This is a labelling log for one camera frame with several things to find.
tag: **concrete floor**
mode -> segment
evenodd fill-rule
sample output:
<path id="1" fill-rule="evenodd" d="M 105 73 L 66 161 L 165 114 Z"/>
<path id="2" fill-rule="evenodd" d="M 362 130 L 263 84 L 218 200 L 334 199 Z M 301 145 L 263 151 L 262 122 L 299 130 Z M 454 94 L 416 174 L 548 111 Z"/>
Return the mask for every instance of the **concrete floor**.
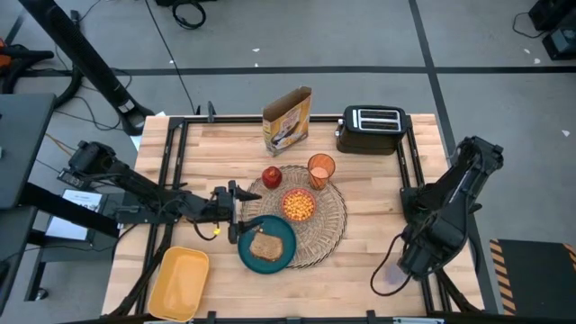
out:
<path id="1" fill-rule="evenodd" d="M 84 13 L 94 1 L 57 3 L 66 11 Z M 423 68 L 425 60 L 410 1 L 219 0 L 204 5 L 208 20 L 197 31 L 180 29 L 169 10 L 150 2 L 180 68 L 253 68 L 256 63 L 261 68 L 358 66 L 367 67 L 366 72 L 374 66 L 422 68 L 421 73 L 411 74 L 256 71 L 249 75 L 189 75 L 184 76 L 184 83 L 195 104 L 205 105 L 212 100 L 219 114 L 259 113 L 262 106 L 299 85 L 314 89 L 314 113 L 341 113 L 350 104 L 388 104 L 408 113 L 441 116 L 443 107 L 437 105 L 440 95 L 452 126 L 451 130 L 442 129 L 445 138 L 449 138 L 449 132 L 456 141 L 479 135 L 505 149 L 505 166 L 487 183 L 479 199 L 484 208 L 476 214 L 485 256 L 489 256 L 487 245 L 492 238 L 561 241 L 576 246 L 576 220 L 572 215 L 576 206 L 571 197 L 576 189 L 571 168 L 572 158 L 576 158 L 572 149 L 576 141 L 576 74 L 534 74 L 529 69 L 514 75 L 442 73 L 437 76 L 439 88 L 434 89 Z M 436 68 L 575 66 L 576 61 L 552 62 L 540 40 L 524 38 L 511 30 L 514 15 L 529 10 L 534 2 L 415 3 Z M 0 3 L 0 37 L 9 33 L 21 10 L 15 1 Z M 525 16 L 519 18 L 518 28 L 536 33 Z M 135 71 L 130 93 L 139 102 L 156 113 L 191 113 L 174 73 L 145 76 L 148 69 L 169 71 L 173 65 L 143 0 L 103 0 L 83 20 L 83 30 L 111 67 Z M 25 16 L 13 43 L 34 50 L 54 48 L 30 16 Z M 63 67 L 52 59 L 35 68 Z M 68 80 L 26 77 L 19 81 L 16 92 L 59 94 Z M 125 84 L 128 78 L 120 80 Z M 78 95 L 94 108 L 99 122 L 117 121 L 101 95 L 86 89 Z M 61 109 L 89 118 L 84 103 L 77 99 Z M 575 133 L 565 137 L 562 131 Z M 136 159 L 136 150 L 121 131 L 99 131 L 84 121 L 55 114 L 48 133 L 72 146 L 79 140 L 98 140 L 111 145 L 125 162 L 133 164 Z M 68 156 L 45 140 L 38 159 L 60 169 Z M 53 170 L 36 164 L 31 181 L 61 193 L 66 187 L 55 177 Z M 37 227 L 45 223 L 46 218 L 39 218 Z M 51 264 L 42 281 L 50 297 L 23 302 L 33 257 L 33 252 L 24 257 L 0 323 L 51 323 L 100 315 L 110 262 Z M 491 284 L 494 278 L 482 283 L 486 292 Z M 501 311 L 501 305 L 496 304 L 496 308 Z"/>

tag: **teal plate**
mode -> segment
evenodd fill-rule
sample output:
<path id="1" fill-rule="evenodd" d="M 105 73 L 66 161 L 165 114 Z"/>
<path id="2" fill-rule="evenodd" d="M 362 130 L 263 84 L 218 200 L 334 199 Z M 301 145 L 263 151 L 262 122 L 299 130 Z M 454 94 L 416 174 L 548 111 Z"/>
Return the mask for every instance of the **teal plate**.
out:
<path id="1" fill-rule="evenodd" d="M 252 221 L 262 221 L 259 228 L 265 234 L 276 236 L 282 240 L 283 252 L 280 258 L 274 262 L 266 261 L 252 256 L 250 244 L 257 233 L 258 227 L 240 235 L 238 240 L 238 254 L 250 270 L 263 275 L 270 275 L 286 268 L 296 254 L 296 235 L 294 230 L 286 220 L 273 215 L 263 215 L 254 218 Z"/>

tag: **toast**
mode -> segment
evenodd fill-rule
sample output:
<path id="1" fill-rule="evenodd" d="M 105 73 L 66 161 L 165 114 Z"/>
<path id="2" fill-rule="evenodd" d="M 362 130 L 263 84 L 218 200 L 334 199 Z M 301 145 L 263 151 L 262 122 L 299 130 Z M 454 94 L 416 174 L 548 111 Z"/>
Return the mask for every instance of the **toast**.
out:
<path id="1" fill-rule="evenodd" d="M 257 232 L 250 244 L 250 253 L 254 257 L 274 262 L 280 259 L 284 245 L 278 237 Z"/>

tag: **plastic cup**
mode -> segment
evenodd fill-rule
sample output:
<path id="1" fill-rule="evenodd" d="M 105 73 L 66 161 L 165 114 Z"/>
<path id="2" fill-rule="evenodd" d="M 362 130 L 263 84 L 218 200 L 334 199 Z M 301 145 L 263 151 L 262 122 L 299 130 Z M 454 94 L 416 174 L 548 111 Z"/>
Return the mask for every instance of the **plastic cup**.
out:
<path id="1" fill-rule="evenodd" d="M 324 189 L 334 171 L 336 163 L 332 157 L 322 153 L 314 155 L 308 160 L 310 187 L 316 190 Z"/>

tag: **butcher block tabletop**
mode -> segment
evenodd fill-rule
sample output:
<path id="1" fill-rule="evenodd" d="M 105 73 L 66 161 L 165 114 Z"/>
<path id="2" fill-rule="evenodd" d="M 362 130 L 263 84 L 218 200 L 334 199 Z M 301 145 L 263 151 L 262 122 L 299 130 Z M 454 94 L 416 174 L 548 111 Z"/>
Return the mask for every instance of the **butcher block tabletop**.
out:
<path id="1" fill-rule="evenodd" d="M 412 114 L 420 161 L 426 182 L 436 181 L 446 170 L 446 156 L 434 114 Z M 169 117 L 148 117 L 139 147 L 135 170 L 157 182 L 167 136 Z M 376 316 L 418 316 L 426 310 L 420 284 L 411 281 L 392 297 L 380 297 L 370 289 L 370 276 L 382 262 L 392 238 L 406 225 L 399 190 L 401 174 L 396 154 L 364 156 L 340 153 L 336 149 L 335 123 L 311 122 L 309 137 L 278 157 L 266 152 L 261 123 L 195 123 L 188 129 L 184 153 L 183 189 L 210 197 L 215 186 L 229 180 L 247 189 L 270 166 L 306 166 L 316 153 L 336 161 L 332 183 L 342 193 L 347 208 L 347 225 L 336 250 L 319 264 L 304 269 L 284 269 L 277 274 L 257 274 L 240 261 L 237 246 L 228 242 L 227 228 L 213 241 L 204 241 L 193 225 L 181 219 L 174 229 L 173 247 L 205 252 L 210 272 L 196 318 L 216 311 L 219 318 L 281 317 L 363 317 L 367 310 Z M 176 164 L 179 131 L 176 130 L 166 179 L 171 182 Z M 408 141 L 404 139 L 410 182 L 416 178 Z M 209 235 L 213 224 L 200 225 Z M 160 226 L 157 244 L 162 238 Z M 141 274 L 149 225 L 140 224 L 116 248 L 103 313 L 114 310 Z M 397 288 L 403 277 L 394 271 L 401 243 L 392 250 L 388 264 L 376 276 L 380 292 Z M 470 249 L 445 267 L 468 300 L 482 309 L 482 297 Z M 148 295 L 156 277 L 150 280 Z M 434 276 L 430 276 L 436 309 L 440 298 Z"/>

